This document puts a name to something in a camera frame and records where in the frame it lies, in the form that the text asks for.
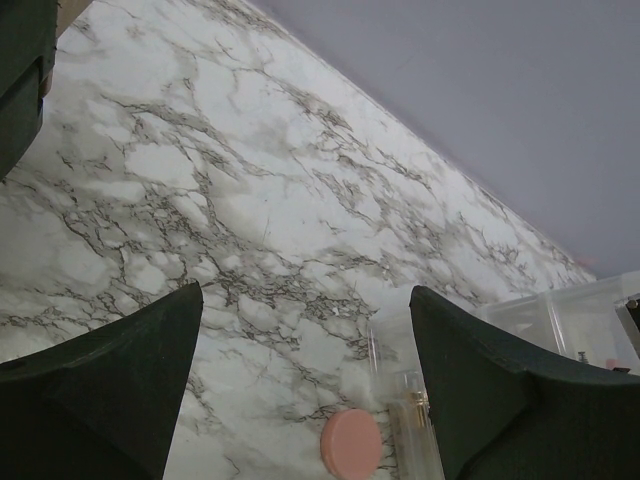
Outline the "frosted gold cap bottle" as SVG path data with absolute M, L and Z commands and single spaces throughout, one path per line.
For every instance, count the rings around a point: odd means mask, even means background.
M 443 479 L 422 374 L 396 373 L 389 402 L 390 423 L 400 479 Z

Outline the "pink round compact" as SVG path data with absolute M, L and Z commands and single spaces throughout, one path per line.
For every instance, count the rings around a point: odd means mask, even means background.
M 337 479 L 369 479 L 379 466 L 382 448 L 377 422 L 362 409 L 348 409 L 332 415 L 320 439 L 323 463 Z

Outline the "white makeup organizer with drawers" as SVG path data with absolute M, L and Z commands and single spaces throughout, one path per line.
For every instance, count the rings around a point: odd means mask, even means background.
M 369 324 L 403 479 L 635 479 L 639 276 L 467 312 L 417 286 Z

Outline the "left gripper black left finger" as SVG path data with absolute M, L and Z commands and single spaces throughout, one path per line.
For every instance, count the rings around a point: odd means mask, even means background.
M 202 312 L 193 282 L 2 363 L 2 478 L 162 478 Z

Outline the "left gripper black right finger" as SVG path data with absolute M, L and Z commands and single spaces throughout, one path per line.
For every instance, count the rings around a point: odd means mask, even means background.
M 638 376 L 542 349 L 424 286 L 410 311 L 446 478 L 638 478 Z

